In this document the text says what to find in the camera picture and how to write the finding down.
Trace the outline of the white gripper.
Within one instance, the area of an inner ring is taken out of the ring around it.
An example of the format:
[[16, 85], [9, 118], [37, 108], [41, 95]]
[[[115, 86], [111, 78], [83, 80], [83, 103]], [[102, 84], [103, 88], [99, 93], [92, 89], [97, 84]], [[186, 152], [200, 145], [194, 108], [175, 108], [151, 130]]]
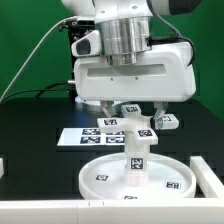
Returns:
[[116, 115], [112, 101], [155, 102], [151, 127], [160, 130], [167, 102], [182, 102], [196, 91], [190, 45], [154, 45], [134, 65], [109, 66], [105, 57], [80, 58], [74, 65], [76, 90], [83, 100], [101, 101], [105, 115]]

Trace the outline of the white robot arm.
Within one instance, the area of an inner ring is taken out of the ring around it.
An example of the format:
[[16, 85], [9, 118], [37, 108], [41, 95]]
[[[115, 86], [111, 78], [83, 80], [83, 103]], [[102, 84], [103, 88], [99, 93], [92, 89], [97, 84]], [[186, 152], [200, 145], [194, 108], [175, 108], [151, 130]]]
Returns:
[[165, 127], [170, 102], [196, 91], [194, 45], [174, 30], [171, 36], [150, 33], [153, 18], [166, 26], [165, 15], [192, 12], [202, 0], [61, 0], [79, 24], [92, 27], [74, 41], [74, 75], [78, 96], [99, 101], [107, 115], [111, 101], [147, 101], [156, 108], [153, 125]]

